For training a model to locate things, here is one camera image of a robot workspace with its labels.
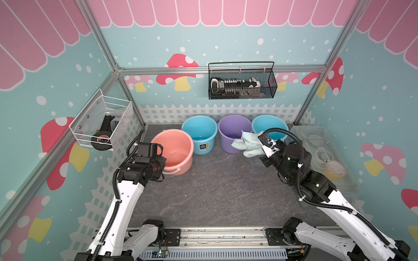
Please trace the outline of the pink bucket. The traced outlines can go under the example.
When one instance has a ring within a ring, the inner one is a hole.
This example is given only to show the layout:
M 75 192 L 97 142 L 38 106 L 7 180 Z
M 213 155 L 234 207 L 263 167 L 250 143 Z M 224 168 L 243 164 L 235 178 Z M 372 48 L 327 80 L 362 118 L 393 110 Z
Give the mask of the pink bucket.
M 186 132 L 179 129 L 164 130 L 151 142 L 163 147 L 162 156 L 166 159 L 164 175 L 183 175 L 191 168 L 194 143 Z

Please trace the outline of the teal bucket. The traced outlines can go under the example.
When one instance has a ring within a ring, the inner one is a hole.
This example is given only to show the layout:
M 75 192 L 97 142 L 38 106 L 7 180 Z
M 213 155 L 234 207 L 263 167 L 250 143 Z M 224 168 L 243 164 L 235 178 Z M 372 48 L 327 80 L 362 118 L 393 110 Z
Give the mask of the teal bucket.
M 262 131 L 266 131 L 270 128 L 281 128 L 288 131 L 287 124 L 280 118 L 273 116 L 273 115 L 260 115 L 257 116 L 252 122 L 251 127 L 253 133 L 259 134 Z M 282 140 L 284 141 L 287 138 L 286 134 L 283 133 L 270 133 L 269 136 L 274 140 Z
M 214 148 L 218 125 L 211 117 L 198 115 L 187 119 L 181 127 L 193 140 L 194 154 L 205 155 Z

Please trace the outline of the light green cloth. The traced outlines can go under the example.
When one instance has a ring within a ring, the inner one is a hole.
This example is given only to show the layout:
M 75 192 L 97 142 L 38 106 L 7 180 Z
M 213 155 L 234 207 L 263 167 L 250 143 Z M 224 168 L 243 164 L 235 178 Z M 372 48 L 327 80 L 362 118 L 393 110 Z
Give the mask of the light green cloth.
M 232 145 L 234 149 L 243 152 L 246 158 L 256 157 L 264 155 L 261 142 L 258 139 L 258 135 L 254 133 L 242 131 L 242 135 L 238 139 L 234 139 Z

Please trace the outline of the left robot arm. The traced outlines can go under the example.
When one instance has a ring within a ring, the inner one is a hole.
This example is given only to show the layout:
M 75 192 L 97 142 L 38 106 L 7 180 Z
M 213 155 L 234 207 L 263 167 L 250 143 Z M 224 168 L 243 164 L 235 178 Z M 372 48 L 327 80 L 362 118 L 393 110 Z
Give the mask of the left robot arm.
M 138 134 L 129 144 L 126 159 L 112 176 L 114 198 L 106 217 L 87 251 L 77 261 L 136 261 L 151 244 L 165 240 L 164 223 L 148 220 L 129 239 L 125 238 L 136 203 L 149 182 L 164 181 L 166 159 L 163 146 L 141 142 Z

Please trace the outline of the purple bucket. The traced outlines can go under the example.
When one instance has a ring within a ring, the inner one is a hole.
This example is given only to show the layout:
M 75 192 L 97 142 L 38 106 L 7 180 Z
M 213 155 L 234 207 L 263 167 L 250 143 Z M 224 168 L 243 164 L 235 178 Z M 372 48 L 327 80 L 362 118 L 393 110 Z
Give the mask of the purple bucket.
M 228 115 L 223 117 L 218 123 L 218 131 L 221 137 L 221 147 L 227 153 L 239 153 L 232 147 L 235 139 L 240 139 L 242 132 L 252 132 L 251 122 L 244 116 Z

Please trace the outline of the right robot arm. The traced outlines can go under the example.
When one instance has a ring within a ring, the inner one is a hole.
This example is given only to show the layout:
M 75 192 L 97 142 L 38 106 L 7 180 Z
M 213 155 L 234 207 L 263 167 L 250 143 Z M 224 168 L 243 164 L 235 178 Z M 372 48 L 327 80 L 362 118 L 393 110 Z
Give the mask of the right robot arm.
M 274 166 L 278 177 L 291 186 L 300 202 L 318 208 L 346 234 L 324 232 L 296 217 L 287 220 L 279 238 L 288 245 L 319 248 L 343 261 L 406 261 L 410 247 L 382 233 L 356 210 L 325 175 L 310 167 L 311 154 L 293 133 L 270 128 L 257 135 L 265 166 Z

